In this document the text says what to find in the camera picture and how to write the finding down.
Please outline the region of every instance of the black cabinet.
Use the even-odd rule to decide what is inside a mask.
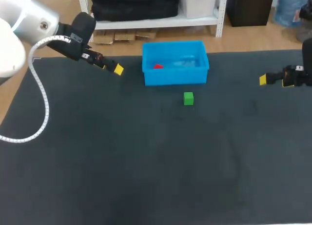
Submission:
[[[264,26],[273,0],[228,0],[227,14],[232,26]]]

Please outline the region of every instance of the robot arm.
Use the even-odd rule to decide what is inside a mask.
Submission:
[[[95,19],[87,13],[78,14],[72,25],[67,25],[59,22],[59,15],[38,0],[0,0],[0,40],[5,45],[0,49],[0,85],[25,63],[25,50],[19,39],[35,45],[54,35],[68,36],[71,42],[48,43],[53,50],[121,75],[123,68],[118,63],[90,50],[88,42],[95,27]]]

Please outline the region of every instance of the red object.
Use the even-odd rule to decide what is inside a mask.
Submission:
[[[163,69],[163,68],[164,68],[163,65],[159,65],[159,64],[156,64],[154,66],[154,69]]]

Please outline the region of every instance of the green cube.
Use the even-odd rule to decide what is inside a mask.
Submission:
[[[185,92],[184,93],[184,105],[193,105],[193,104],[194,104],[193,92]]]

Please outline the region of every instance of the blue plastic bin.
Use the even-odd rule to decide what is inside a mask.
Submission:
[[[198,84],[206,83],[209,62],[202,41],[145,43],[142,68],[146,86]]]

